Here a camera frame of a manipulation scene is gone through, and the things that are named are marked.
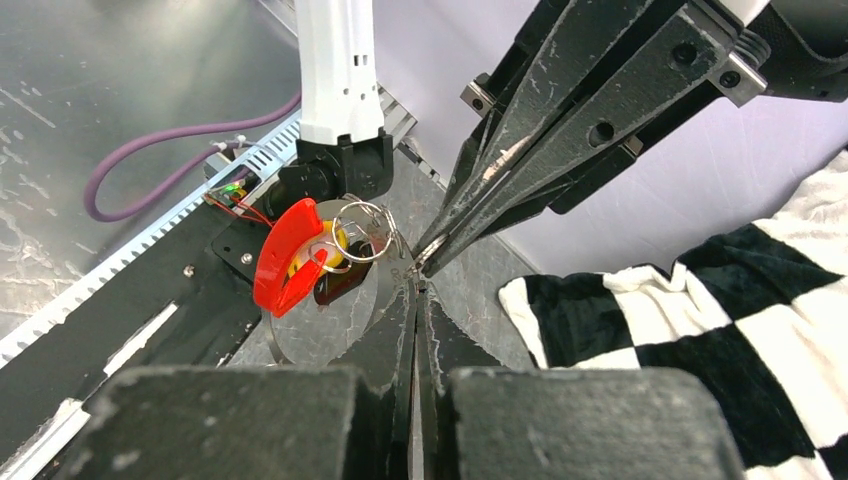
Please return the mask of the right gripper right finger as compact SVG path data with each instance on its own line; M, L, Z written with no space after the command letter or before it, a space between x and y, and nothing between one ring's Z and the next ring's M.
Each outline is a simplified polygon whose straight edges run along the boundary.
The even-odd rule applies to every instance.
M717 401L675 369L512 370L419 288L426 479L740 479Z

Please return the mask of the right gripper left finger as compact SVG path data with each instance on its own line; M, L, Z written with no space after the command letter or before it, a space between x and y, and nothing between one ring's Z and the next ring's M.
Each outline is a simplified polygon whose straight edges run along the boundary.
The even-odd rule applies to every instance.
M322 368L137 367L110 380L61 479L405 479L417 282Z

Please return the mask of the yellow key tag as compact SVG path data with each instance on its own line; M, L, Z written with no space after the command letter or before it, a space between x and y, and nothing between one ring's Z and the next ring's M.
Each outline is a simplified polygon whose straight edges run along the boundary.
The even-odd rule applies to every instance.
M296 242L296 249L287 268L287 277L294 278L307 264L313 263L321 267L318 276L327 273L341 273L346 252L350 243L352 230L347 223L342 222L336 227L331 220L312 218L300 230L301 239Z

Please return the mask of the red key tag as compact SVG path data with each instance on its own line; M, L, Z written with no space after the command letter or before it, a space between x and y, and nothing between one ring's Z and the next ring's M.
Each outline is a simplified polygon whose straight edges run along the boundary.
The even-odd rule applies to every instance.
M313 263L304 266L294 278L287 277L296 242L301 239L299 230L312 218L320 218L316 202L311 198L298 201L277 220L260 252L253 298L259 307L276 317L285 315L306 298L319 279L321 267Z

